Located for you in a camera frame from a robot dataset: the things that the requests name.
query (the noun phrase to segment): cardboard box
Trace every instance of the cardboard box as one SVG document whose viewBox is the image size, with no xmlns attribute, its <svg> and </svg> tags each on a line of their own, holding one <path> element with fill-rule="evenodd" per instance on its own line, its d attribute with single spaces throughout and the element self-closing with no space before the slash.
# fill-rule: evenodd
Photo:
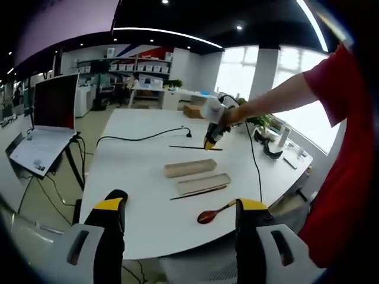
<svg viewBox="0 0 379 284">
<path fill-rule="evenodd" d="M 199 105 L 185 105 L 183 107 L 183 113 L 189 118 L 199 118 L 201 120 L 204 119 L 204 117 L 200 114 L 201 106 Z"/>
</svg>

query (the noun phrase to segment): led strip light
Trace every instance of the led strip light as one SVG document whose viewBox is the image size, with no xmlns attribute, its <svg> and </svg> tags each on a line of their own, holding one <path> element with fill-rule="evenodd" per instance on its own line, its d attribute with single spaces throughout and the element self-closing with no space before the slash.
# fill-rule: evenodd
<svg viewBox="0 0 379 284">
<path fill-rule="evenodd" d="M 193 36 L 188 35 L 188 34 L 177 33 L 176 31 L 159 30 L 157 28 L 114 28 L 113 30 L 114 31 L 128 31 L 128 30 L 134 30 L 134 31 L 157 31 L 157 32 L 160 32 L 160 33 L 175 34 L 176 36 L 188 37 L 188 38 L 191 38 L 193 40 L 198 40 L 198 41 L 201 41 L 203 43 L 210 44 L 211 46 L 216 46 L 216 47 L 218 47 L 220 49 L 223 48 L 222 46 L 220 46 L 220 45 L 218 45 L 216 43 L 211 43 L 210 41 L 203 40 L 203 39 L 198 38 L 198 37 L 193 37 Z"/>
<path fill-rule="evenodd" d="M 326 46 L 325 38 L 322 35 L 321 29 L 319 25 L 317 24 L 316 19 L 314 18 L 312 12 L 309 10 L 307 4 L 304 2 L 304 0 L 296 0 L 296 2 L 299 4 L 300 8 L 303 10 L 308 20 L 310 21 L 310 24 L 312 25 L 314 31 L 316 32 L 316 35 L 319 38 L 322 50 L 325 52 L 329 52 Z"/>
</svg>

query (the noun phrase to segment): wooden tray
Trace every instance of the wooden tray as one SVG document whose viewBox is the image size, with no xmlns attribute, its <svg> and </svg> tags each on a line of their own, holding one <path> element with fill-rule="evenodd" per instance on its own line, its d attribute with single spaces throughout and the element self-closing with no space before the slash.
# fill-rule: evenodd
<svg viewBox="0 0 379 284">
<path fill-rule="evenodd" d="M 167 178 L 177 178 L 179 176 L 194 175 L 214 170 L 217 163 L 213 159 L 199 160 L 187 163 L 166 164 L 165 175 Z"/>
<path fill-rule="evenodd" d="M 222 173 L 220 175 L 202 177 L 199 179 L 184 180 L 178 182 L 176 188 L 180 195 L 184 195 L 192 192 L 205 191 L 229 183 L 230 177 L 226 173 Z"/>
</svg>

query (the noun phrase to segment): white table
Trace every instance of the white table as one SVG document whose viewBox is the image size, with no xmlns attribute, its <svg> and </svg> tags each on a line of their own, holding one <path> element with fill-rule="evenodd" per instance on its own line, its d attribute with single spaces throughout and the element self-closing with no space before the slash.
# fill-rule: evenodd
<svg viewBox="0 0 379 284">
<path fill-rule="evenodd" d="M 170 91 L 170 90 L 162 89 L 162 88 L 146 88 L 143 86 L 137 86 L 132 89 L 128 108 L 130 108 L 131 105 L 133 104 L 133 99 L 136 96 L 137 91 L 159 92 L 159 102 L 162 109 L 167 109 L 171 111 L 178 110 L 178 105 L 179 105 L 181 95 L 199 96 L 202 98 L 209 97 L 209 95 L 203 95 L 200 92 L 189 91 L 186 89 L 178 89 L 178 90 Z"/>
<path fill-rule="evenodd" d="M 124 259 L 165 256 L 220 238 L 234 230 L 235 209 L 223 211 L 207 225 L 197 223 L 199 213 L 218 209 L 234 198 L 259 200 L 258 174 L 246 134 L 234 130 L 226 133 L 217 143 L 223 151 L 175 149 L 168 146 L 202 146 L 208 122 L 191 120 L 178 111 L 117 109 L 103 135 L 142 138 L 182 125 L 191 129 L 192 138 L 180 130 L 140 142 L 102 140 L 97 147 L 83 193 L 80 222 L 113 189 L 126 191 Z M 294 170 L 283 159 L 271 160 L 264 155 L 260 144 L 254 142 L 254 148 L 263 202 L 270 206 L 294 184 L 312 158 L 306 157 Z M 296 155 L 288 150 L 286 154 Z M 164 175 L 165 164 L 210 158 L 218 164 L 213 172 L 175 179 Z M 230 176 L 227 188 L 169 201 L 178 196 L 175 185 L 179 180 L 217 173 Z"/>
</svg>

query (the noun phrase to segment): wooden stick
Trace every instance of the wooden stick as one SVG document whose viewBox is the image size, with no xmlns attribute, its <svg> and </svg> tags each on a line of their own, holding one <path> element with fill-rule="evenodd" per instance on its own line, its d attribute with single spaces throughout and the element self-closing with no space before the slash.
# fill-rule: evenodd
<svg viewBox="0 0 379 284">
<path fill-rule="evenodd" d="M 199 149 L 199 150 L 205 150 L 204 148 L 202 147 L 190 147 L 190 146 L 173 146 L 173 145 L 170 145 L 169 147 L 172 147 L 172 148 L 184 148 L 184 149 Z M 212 148 L 212 149 L 209 149 L 209 151 L 222 151 L 223 149 L 221 148 Z"/>
<path fill-rule="evenodd" d="M 210 188 L 208 190 L 205 189 L 205 190 L 202 190 L 201 192 L 197 192 L 197 193 L 189 193 L 187 195 L 171 198 L 170 200 L 182 199 L 182 198 L 186 198 L 186 197 L 201 195 L 201 194 L 208 193 L 208 192 L 219 191 L 220 189 L 224 189 L 225 187 L 226 187 L 226 185 L 216 186 L 215 188 Z"/>
</svg>

